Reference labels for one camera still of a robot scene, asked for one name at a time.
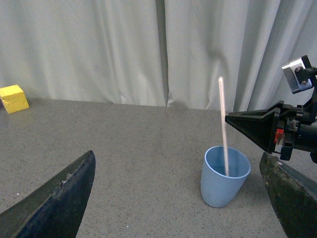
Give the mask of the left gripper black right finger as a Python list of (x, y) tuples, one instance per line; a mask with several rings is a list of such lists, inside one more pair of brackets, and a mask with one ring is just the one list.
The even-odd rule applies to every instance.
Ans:
[(231, 112), (225, 122), (237, 129), (265, 152), (275, 150), (275, 134), (279, 122), (280, 109)]

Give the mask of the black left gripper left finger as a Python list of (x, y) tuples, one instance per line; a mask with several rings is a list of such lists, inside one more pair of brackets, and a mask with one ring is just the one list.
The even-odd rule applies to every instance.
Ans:
[(1, 213), (2, 238), (74, 238), (94, 182), (96, 159), (88, 151)]

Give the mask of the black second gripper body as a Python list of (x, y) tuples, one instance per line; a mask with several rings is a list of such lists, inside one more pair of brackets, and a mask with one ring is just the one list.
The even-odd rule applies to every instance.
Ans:
[(310, 152), (311, 160), (317, 162), (317, 103), (309, 100), (296, 107), (279, 101), (274, 105), (280, 109), (275, 143), (280, 140), (280, 159), (289, 161), (294, 149)]

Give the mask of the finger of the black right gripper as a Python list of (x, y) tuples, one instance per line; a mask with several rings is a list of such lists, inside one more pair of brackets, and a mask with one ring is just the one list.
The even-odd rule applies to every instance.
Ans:
[(260, 172), (276, 216), (289, 238), (317, 236), (317, 183), (264, 152)]

